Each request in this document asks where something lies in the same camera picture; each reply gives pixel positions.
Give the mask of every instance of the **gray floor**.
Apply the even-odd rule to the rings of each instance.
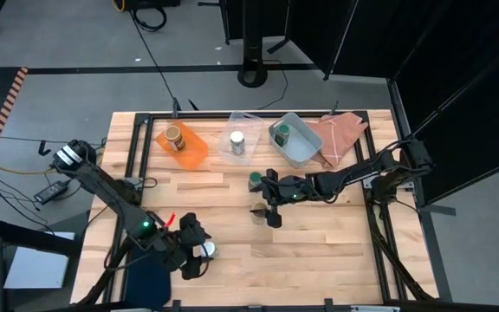
[[[31,68],[151,66],[135,28],[108,0],[8,1],[0,14],[0,66]],[[217,8],[201,8],[184,0],[167,9],[169,23],[163,31],[144,34],[161,65],[238,64],[240,42],[224,45]],[[266,47],[274,40],[268,41]],[[307,63],[309,59],[289,44],[270,58]],[[323,81],[318,71],[288,71],[288,91],[272,108],[391,108],[384,82]],[[200,109],[251,109],[278,98],[284,87],[282,73],[269,73],[257,89],[243,88],[235,72],[165,74],[180,104],[192,99]],[[29,75],[3,135],[47,140],[83,139],[91,142],[107,134],[113,111],[170,110],[171,100],[157,74]],[[36,143],[0,140],[0,166],[24,171],[43,170],[50,156],[37,155]],[[27,195],[41,190],[43,177],[0,178]],[[64,179],[56,175],[51,179]],[[55,224],[89,209],[92,197],[85,192],[43,206],[39,215]],[[499,174],[443,200],[457,208],[454,218],[435,216],[435,228],[457,302],[499,304]],[[32,228],[0,201],[3,220]],[[71,227],[85,224],[73,218]],[[67,303],[65,290],[22,305],[18,311]]]

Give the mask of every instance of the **small cup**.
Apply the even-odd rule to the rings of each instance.
[[[249,214],[251,214],[251,221],[255,225],[265,224],[265,216],[267,215],[268,206],[264,203],[257,203],[251,206]]]

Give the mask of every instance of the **gray plastic bin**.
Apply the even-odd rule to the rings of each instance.
[[[275,142],[275,130],[282,124],[290,128],[290,135],[280,147]],[[322,139],[294,113],[285,114],[269,127],[269,141],[294,168],[305,166],[322,147]]]

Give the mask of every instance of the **red wire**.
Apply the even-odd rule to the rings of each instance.
[[[169,227],[169,226],[171,226],[171,224],[172,224],[172,222],[174,222],[174,218],[175,218],[176,216],[177,216],[177,215],[176,215],[176,213],[174,213],[174,212],[173,212],[173,213],[172,213],[172,215],[171,215],[171,218],[169,218],[169,221],[167,221],[167,222],[165,223],[165,227]]]

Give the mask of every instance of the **jar lid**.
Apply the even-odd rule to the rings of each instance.
[[[169,141],[176,141],[180,139],[180,128],[170,126],[165,130],[165,138]]]
[[[280,133],[283,133],[283,134],[286,134],[286,133],[289,133],[290,132],[290,128],[288,127],[288,125],[280,125],[278,127],[278,131]]]
[[[249,174],[249,179],[252,182],[260,182],[261,181],[261,173],[259,172],[252,172]]]
[[[240,131],[235,131],[230,134],[230,140],[234,143],[240,143],[243,141],[243,133]]]

